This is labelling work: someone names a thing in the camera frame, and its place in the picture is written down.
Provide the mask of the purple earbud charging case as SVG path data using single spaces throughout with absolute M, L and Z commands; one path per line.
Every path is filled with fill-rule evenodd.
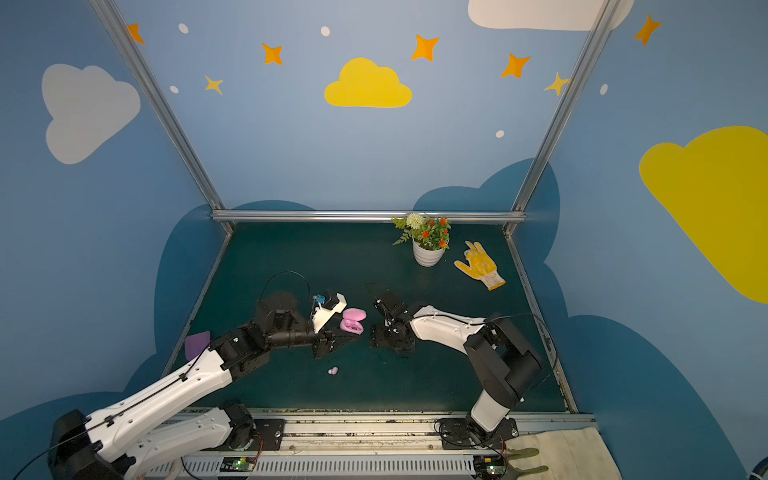
M 342 312 L 340 329 L 355 335 L 361 335 L 364 332 L 362 322 L 366 319 L 367 313 L 359 308 L 347 308 Z

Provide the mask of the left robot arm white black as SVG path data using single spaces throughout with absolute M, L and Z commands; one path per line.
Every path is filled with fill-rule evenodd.
M 278 292 L 258 302 L 247 323 L 213 339 L 192 360 L 136 394 L 88 415 L 72 410 L 56 420 L 47 465 L 55 479 L 136 479 L 188 454 L 243 449 L 256 438 L 255 421 L 237 402 L 167 425 L 199 399 L 226 388 L 269 362 L 272 351 L 309 347 L 315 358 L 355 340 L 339 326 L 347 307 L 340 293 L 312 302 Z

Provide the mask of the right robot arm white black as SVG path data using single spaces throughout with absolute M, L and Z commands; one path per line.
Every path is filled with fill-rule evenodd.
M 375 300 L 374 307 L 383 317 L 373 328 L 374 348 L 405 355 L 421 340 L 467 356 L 482 391 L 465 424 L 479 437 L 488 437 L 498 429 L 545 367 L 511 316 L 472 318 L 425 303 L 407 305 L 390 290 Z

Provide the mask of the white potted flower plant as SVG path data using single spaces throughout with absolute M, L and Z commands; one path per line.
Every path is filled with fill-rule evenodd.
M 451 224 L 445 217 L 434 217 L 412 212 L 392 218 L 401 231 L 394 245 L 410 242 L 414 258 L 422 267 L 435 266 L 449 248 Z

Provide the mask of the yellow work glove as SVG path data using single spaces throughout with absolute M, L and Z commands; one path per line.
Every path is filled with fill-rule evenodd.
M 464 251 L 465 260 L 454 262 L 457 269 L 473 280 L 480 281 L 488 291 L 506 284 L 505 279 L 498 273 L 496 263 L 480 242 L 466 241 L 465 245 L 467 247 Z

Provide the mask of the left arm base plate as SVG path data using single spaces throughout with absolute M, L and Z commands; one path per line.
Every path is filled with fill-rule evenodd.
M 207 451 L 277 451 L 281 447 L 286 422 L 276 418 L 256 418 L 235 422 L 224 442 Z

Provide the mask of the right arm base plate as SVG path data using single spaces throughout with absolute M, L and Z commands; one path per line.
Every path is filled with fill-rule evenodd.
M 508 440 L 517 438 L 519 431 L 513 419 L 503 419 L 491 432 L 468 418 L 443 418 L 434 424 L 442 447 L 446 450 L 498 449 Z

